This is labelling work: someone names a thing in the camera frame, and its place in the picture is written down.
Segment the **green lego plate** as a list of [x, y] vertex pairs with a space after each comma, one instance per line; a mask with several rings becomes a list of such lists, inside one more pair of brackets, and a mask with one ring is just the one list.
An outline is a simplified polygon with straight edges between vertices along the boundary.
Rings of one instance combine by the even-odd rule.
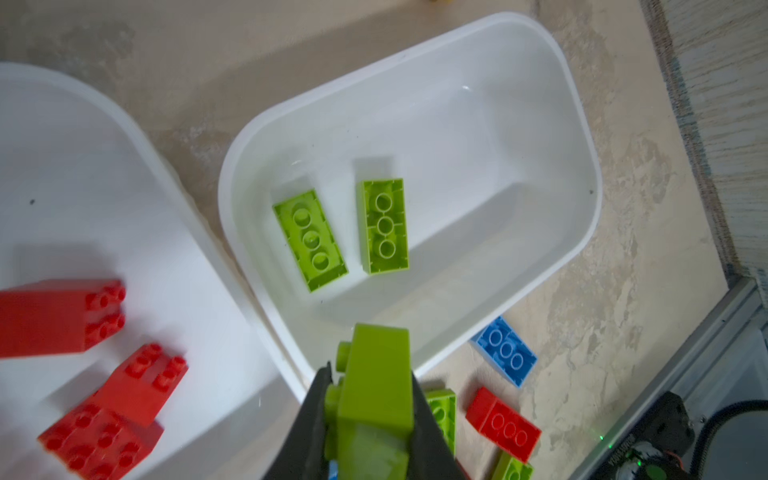
[[494, 471], [492, 480], [531, 480], [534, 468], [521, 462], [506, 452], [502, 452]]
[[410, 262], [403, 180], [360, 182], [358, 214], [364, 271], [379, 275], [407, 270]]
[[273, 211], [310, 292], [348, 273], [314, 189], [274, 204]]

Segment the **small red lego brick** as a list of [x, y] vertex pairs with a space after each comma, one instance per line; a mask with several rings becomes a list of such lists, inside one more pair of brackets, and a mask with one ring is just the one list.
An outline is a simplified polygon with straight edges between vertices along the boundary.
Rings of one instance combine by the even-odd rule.
[[182, 356], [158, 343], [145, 344], [120, 364], [92, 399], [126, 419], [148, 427], [189, 369]]

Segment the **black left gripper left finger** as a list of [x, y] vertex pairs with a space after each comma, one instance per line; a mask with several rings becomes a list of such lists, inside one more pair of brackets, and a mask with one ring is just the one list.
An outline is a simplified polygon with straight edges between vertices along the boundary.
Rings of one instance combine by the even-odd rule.
[[329, 479], [329, 462], [324, 456], [325, 396], [332, 385], [332, 372], [330, 363], [317, 371], [282, 448], [263, 475], [264, 480]]

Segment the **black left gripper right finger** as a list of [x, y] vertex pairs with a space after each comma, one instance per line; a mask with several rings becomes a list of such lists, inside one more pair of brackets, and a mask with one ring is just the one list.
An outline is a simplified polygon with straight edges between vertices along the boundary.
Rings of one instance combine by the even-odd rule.
[[414, 429], [410, 440], [409, 478], [411, 480], [466, 480], [446, 444], [425, 395], [411, 374]]

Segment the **small green lego brick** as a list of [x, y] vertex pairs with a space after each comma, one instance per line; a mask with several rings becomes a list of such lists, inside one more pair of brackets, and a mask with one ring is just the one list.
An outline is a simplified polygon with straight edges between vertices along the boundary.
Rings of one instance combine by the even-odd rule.
[[325, 458], [339, 479], [404, 479], [414, 430], [409, 332], [357, 324], [324, 399]]

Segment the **red lego brick tall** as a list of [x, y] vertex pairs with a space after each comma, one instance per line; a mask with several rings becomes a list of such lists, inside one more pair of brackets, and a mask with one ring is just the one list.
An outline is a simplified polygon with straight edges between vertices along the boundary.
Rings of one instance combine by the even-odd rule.
[[52, 279], [1, 292], [1, 357], [83, 353], [121, 331], [119, 279]]

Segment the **blue lego brick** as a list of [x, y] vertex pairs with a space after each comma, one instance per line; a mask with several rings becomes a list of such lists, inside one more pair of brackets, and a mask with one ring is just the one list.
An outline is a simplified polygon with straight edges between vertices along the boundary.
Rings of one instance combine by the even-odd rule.
[[470, 343], [517, 388], [523, 386], [538, 361], [538, 357], [501, 316], [476, 333]]

